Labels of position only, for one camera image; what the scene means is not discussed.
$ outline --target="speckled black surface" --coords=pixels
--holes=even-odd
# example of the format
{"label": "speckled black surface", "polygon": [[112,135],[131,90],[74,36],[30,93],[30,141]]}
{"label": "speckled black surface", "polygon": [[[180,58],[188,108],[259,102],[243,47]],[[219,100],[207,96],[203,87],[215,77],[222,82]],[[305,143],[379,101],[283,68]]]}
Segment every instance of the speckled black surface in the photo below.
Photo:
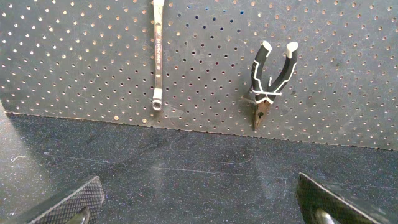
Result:
{"label": "speckled black surface", "polygon": [[4,220],[90,174],[100,223],[302,223],[299,172],[395,213],[398,152],[0,113]]}

